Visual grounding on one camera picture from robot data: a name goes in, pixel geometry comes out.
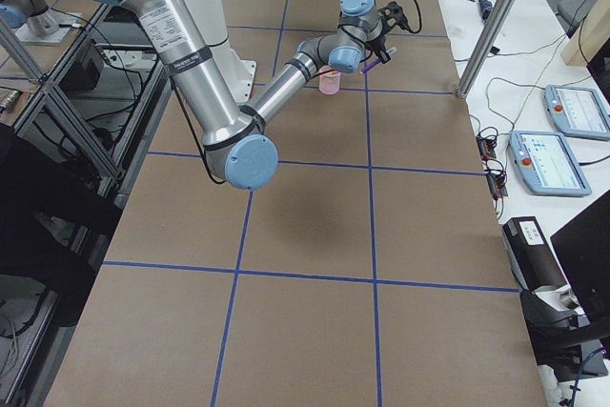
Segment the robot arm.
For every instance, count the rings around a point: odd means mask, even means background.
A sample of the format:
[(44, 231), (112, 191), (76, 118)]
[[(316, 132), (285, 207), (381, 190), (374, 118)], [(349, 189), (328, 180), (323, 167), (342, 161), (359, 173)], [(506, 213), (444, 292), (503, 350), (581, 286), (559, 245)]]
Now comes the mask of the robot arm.
[(302, 42), (274, 79), (250, 94), (254, 63), (232, 49), (221, 0), (94, 0), (131, 11), (202, 128), (212, 177), (256, 190), (275, 175), (278, 153), (266, 124), (324, 66), (351, 73), (367, 52), (388, 59), (389, 8), (339, 0), (333, 34)]

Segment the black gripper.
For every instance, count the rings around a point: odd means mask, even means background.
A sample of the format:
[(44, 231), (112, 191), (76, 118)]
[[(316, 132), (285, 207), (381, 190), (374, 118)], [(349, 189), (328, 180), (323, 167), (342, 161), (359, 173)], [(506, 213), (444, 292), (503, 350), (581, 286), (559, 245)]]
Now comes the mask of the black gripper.
[(366, 43), (366, 48), (371, 51), (376, 57), (376, 62), (386, 63), (390, 56), (393, 53), (393, 49), (386, 49), (386, 37), (384, 35), (380, 35), (373, 40), (370, 40)]

